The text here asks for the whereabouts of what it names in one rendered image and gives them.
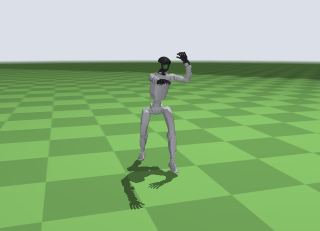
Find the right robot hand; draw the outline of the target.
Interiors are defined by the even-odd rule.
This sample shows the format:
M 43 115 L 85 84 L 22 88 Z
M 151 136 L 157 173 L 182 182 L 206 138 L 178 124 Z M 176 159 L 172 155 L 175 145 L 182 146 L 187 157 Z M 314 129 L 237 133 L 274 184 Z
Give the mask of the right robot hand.
M 158 81 L 157 81 L 157 84 L 160 84 L 160 85 L 163 85 L 163 84 L 165 84 L 166 83 L 166 85 L 168 84 L 168 85 L 170 85 L 171 84 L 171 82 L 169 81 L 169 80 L 166 80 L 166 79 L 159 79 Z

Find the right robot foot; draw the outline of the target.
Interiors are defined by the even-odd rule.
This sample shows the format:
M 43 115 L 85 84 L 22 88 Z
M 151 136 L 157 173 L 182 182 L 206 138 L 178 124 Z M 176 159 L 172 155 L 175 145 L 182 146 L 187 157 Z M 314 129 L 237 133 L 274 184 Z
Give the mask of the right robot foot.
M 142 161 L 142 160 L 145 158 L 145 155 L 146 155 L 146 152 L 145 152 L 145 151 L 144 151 L 144 153 L 143 153 L 143 151 L 140 152 L 139 157 L 138 157 L 138 160 L 139 160 L 139 161 Z

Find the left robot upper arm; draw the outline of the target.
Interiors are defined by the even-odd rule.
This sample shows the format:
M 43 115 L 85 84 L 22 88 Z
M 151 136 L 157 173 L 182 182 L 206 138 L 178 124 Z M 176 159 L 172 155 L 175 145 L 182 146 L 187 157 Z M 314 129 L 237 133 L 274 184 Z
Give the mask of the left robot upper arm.
M 170 75 L 170 77 L 171 77 L 171 82 L 174 82 L 174 81 L 178 81 L 178 82 L 189 82 L 190 81 L 190 79 L 191 79 L 191 76 L 185 76 L 185 77 L 183 77 L 183 76 L 181 76 L 181 75 L 175 75 L 175 74 L 173 74 L 173 73 L 170 73 L 169 74 Z

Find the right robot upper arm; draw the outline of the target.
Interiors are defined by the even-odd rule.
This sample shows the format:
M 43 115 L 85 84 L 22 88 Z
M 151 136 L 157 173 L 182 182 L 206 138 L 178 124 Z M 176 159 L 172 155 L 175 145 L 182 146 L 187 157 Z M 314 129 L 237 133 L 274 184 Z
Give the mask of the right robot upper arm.
M 152 79 L 153 79 L 154 76 L 156 76 L 156 75 L 154 75 L 154 74 L 151 73 L 151 74 L 149 75 L 149 77 L 148 77 L 148 80 L 149 80 L 150 82 L 152 82 L 152 83 L 153 83 Z M 156 76 L 156 77 L 157 77 L 157 76 Z M 157 77 L 157 78 L 158 78 L 158 77 Z M 159 78 L 159 79 L 160 79 L 160 78 Z

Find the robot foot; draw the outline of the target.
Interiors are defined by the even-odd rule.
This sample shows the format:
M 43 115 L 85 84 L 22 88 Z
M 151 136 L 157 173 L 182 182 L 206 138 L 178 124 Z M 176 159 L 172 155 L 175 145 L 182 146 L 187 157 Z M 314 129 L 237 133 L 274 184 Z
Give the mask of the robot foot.
M 143 151 L 140 152 L 139 157 L 138 157 L 138 160 L 139 160 L 139 161 L 142 161 L 142 160 L 145 158 L 145 155 L 146 155 L 146 152 L 145 152 L 145 151 L 144 151 L 144 153 L 143 153 Z
M 177 167 L 176 167 L 176 165 L 173 164 L 173 162 L 172 162 L 172 164 L 171 164 L 171 162 L 169 162 L 168 167 L 170 168 L 170 170 L 171 170 L 173 173 L 178 173 L 178 172 L 179 172 L 178 169 L 177 169 Z

